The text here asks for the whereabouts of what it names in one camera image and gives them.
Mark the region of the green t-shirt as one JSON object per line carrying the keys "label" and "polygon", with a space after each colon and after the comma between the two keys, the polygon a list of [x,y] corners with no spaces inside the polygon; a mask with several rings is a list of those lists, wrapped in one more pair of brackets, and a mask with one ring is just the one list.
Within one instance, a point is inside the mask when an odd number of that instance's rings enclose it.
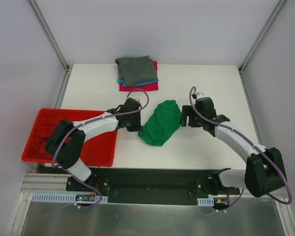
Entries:
{"label": "green t-shirt", "polygon": [[159,103],[153,114],[138,132],[138,137],[147,145],[163,146],[179,129],[181,111],[175,100]]}

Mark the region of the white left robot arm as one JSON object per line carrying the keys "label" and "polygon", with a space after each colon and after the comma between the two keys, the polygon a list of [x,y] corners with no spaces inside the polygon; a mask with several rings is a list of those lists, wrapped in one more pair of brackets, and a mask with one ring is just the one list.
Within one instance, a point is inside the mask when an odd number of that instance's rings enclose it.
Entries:
{"label": "white left robot arm", "polygon": [[127,98],[117,108],[82,121],[61,120],[45,144],[44,150],[58,165],[76,177],[77,185],[83,191],[90,191],[94,186],[91,170],[81,160],[84,143],[104,133],[126,128],[129,132],[141,129],[142,108],[140,102]]}

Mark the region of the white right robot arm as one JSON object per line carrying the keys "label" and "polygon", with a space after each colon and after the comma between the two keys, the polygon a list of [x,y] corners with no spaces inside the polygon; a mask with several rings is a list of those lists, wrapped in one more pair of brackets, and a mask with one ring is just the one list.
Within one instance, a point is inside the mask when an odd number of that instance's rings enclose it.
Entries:
{"label": "white right robot arm", "polygon": [[247,138],[225,115],[216,113],[209,97],[192,95],[190,105],[182,107],[180,125],[202,128],[211,136],[229,146],[245,163],[245,170],[224,168],[216,171],[203,185],[212,195],[223,194],[229,187],[247,189],[254,197],[270,196],[277,189],[288,186],[281,152],[273,147],[266,148]]}

